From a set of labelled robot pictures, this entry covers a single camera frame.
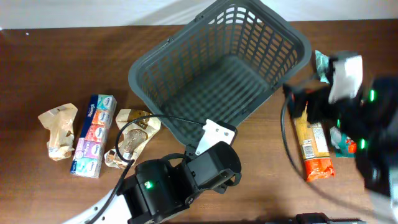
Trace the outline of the green Nescafe coffee bag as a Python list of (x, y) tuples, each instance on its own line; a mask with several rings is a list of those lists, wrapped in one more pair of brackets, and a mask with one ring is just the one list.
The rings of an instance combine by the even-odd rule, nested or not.
[(330, 141), (331, 145), (335, 148), (336, 157), (355, 157), (357, 150), (356, 143), (337, 127), (330, 128)]

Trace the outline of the light green wipes packet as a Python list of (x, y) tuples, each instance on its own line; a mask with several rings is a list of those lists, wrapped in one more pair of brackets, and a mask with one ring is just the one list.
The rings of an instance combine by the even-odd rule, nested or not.
[(327, 71), (329, 69), (329, 57), (320, 51), (315, 51), (315, 65), (317, 70), (318, 79), (323, 82), (329, 84), (330, 82), (327, 79)]

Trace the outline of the orange spaghetti packet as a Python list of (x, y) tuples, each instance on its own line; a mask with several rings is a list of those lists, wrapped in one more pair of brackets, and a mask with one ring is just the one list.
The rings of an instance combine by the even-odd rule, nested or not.
[(322, 126), (323, 113), (317, 95), (314, 90), (296, 93), (284, 90), (284, 96), (289, 101), (287, 109), (301, 150), (303, 178), (307, 182), (335, 176), (335, 168)]

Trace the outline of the brown-top cookie bag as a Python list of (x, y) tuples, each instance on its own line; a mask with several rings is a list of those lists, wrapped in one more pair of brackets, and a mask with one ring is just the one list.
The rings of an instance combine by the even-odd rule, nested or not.
[[(119, 129), (132, 120), (149, 116), (150, 113), (135, 109), (121, 109), (116, 116), (116, 124)], [(123, 158), (137, 161), (146, 144), (160, 130), (161, 122), (159, 118), (145, 118), (137, 123), (129, 125), (123, 131), (123, 140), (119, 142), (119, 151)], [(116, 154), (115, 148), (110, 149), (104, 155), (105, 164), (108, 167), (125, 169), (127, 162), (122, 161)]]

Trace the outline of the grey plastic basket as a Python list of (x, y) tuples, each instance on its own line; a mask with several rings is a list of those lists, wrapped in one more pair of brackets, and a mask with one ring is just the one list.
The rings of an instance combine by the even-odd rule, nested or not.
[(309, 40), (257, 0), (216, 1), (131, 66), (131, 90), (183, 145), (208, 119), (237, 126), (312, 56)]

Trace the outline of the Kleenex tissue multipack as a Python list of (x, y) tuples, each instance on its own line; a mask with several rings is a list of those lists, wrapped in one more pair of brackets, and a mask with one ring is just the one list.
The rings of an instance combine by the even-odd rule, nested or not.
[(99, 177), (116, 104), (112, 95), (91, 95), (70, 168), (72, 175)]

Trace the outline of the beige snack bag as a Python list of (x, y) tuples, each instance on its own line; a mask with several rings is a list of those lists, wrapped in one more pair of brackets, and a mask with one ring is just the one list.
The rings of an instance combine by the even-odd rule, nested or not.
[(42, 126), (50, 131), (47, 150), (49, 158), (54, 161), (71, 157), (75, 150), (73, 122), (77, 112), (78, 108), (74, 104), (67, 103), (38, 116)]

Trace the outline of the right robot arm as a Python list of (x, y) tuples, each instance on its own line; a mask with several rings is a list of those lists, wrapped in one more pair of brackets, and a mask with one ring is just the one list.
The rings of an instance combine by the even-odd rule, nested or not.
[(363, 59), (354, 52), (315, 55), (311, 81), (284, 85), (281, 117), (290, 116), (303, 155), (298, 176), (309, 186), (335, 174), (328, 151), (355, 159), (364, 186), (376, 198), (369, 215), (397, 222), (397, 78), (363, 87)]

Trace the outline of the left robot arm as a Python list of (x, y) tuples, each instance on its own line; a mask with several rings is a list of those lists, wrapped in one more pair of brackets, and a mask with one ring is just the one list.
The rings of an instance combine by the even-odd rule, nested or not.
[(236, 134), (235, 126), (208, 119), (197, 146), (137, 165), (132, 176), (68, 222), (162, 223), (207, 190), (225, 193), (241, 180), (241, 162), (231, 146)]

